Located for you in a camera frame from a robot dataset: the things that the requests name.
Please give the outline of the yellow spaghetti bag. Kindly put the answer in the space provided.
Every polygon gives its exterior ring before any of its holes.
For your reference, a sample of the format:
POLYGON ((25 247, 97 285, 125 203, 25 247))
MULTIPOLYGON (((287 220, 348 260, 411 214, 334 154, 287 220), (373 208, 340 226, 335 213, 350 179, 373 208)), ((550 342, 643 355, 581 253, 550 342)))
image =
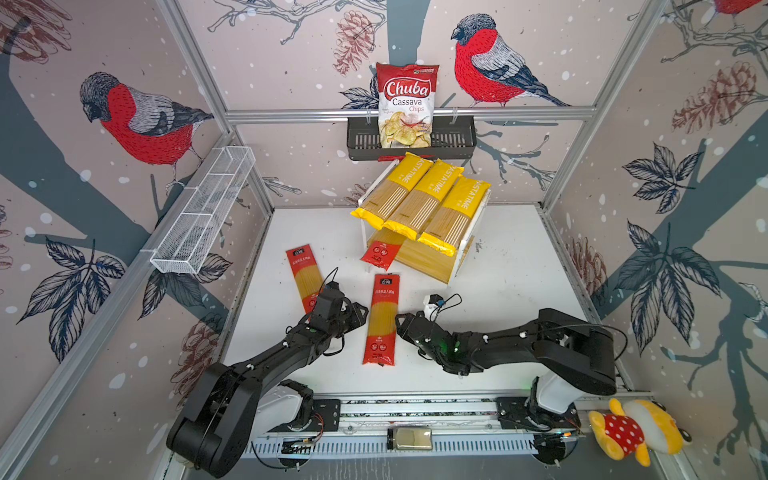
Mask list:
POLYGON ((417 242, 453 257, 490 187, 488 182, 460 177, 417 242))
POLYGON ((463 172, 461 166, 435 162, 383 227, 415 241, 463 172))
POLYGON ((432 160, 408 152, 372 185, 351 215, 381 230, 433 165, 432 160))

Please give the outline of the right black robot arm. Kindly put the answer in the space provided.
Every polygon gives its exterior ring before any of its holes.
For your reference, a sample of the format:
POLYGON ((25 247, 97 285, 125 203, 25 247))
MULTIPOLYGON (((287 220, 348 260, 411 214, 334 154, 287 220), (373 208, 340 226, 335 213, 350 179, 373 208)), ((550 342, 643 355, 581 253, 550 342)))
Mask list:
POLYGON ((617 392, 613 335, 555 309, 541 309, 521 326, 489 333, 451 333, 422 312, 398 314, 395 324, 400 338, 449 374, 467 376, 517 363, 545 366, 548 373, 536 379, 533 401, 553 414, 565 413, 585 394, 617 392))

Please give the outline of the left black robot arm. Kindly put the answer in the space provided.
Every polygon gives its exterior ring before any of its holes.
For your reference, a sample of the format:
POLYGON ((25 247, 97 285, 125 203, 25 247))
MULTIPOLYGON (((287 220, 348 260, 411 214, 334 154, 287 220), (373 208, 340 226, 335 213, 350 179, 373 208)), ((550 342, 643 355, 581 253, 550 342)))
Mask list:
POLYGON ((368 307, 329 282, 283 340, 250 359, 207 367, 170 428, 166 447, 194 468, 224 476, 246 451, 263 395, 325 355, 334 338, 365 325, 368 314, 368 307))

